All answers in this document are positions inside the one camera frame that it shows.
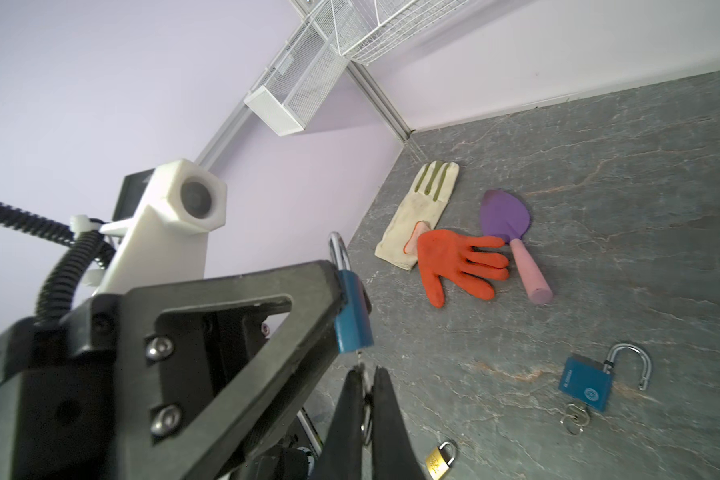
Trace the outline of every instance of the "black corrugated tube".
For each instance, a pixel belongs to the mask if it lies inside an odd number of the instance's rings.
[[[2,203],[0,225],[69,247],[40,290],[35,307],[39,322],[57,322],[66,315],[72,308],[74,292],[88,265],[96,261],[102,268],[107,268],[115,255],[112,245],[96,231],[84,232],[76,240],[67,225]]]

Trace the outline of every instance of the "circular white logo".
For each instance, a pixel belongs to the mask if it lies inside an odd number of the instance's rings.
[[[584,390],[584,396],[593,402],[596,402],[597,399],[600,398],[600,396],[597,394],[597,392],[594,389]]]

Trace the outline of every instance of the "glove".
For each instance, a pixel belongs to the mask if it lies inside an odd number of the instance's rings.
[[[417,257],[405,253],[403,248],[417,222],[425,222],[435,228],[451,198],[457,176],[458,165],[455,163],[434,161],[424,165],[387,225],[382,241],[376,245],[375,255],[400,268],[413,268]]]
[[[492,286],[478,276],[491,280],[509,277],[509,261],[502,254],[476,252],[475,246],[499,248],[504,241],[497,236],[463,236],[450,230],[432,230],[418,238],[418,269],[429,302],[441,308],[445,304],[440,277],[451,280],[470,295],[490,300]]]

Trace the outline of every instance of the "pink trowel handle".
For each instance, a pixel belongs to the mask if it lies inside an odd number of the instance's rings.
[[[537,305],[544,305],[552,301],[552,290],[547,285],[544,275],[541,274],[536,262],[525,249],[523,241],[516,238],[509,242],[514,255],[514,262],[518,266],[520,278],[523,281],[528,299]]]

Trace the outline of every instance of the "metal basket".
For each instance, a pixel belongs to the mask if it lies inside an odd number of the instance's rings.
[[[310,12],[244,99],[280,136],[306,128],[349,63],[338,51],[334,22],[346,14],[329,2]]]
[[[341,55],[367,65],[470,0],[329,1]]]

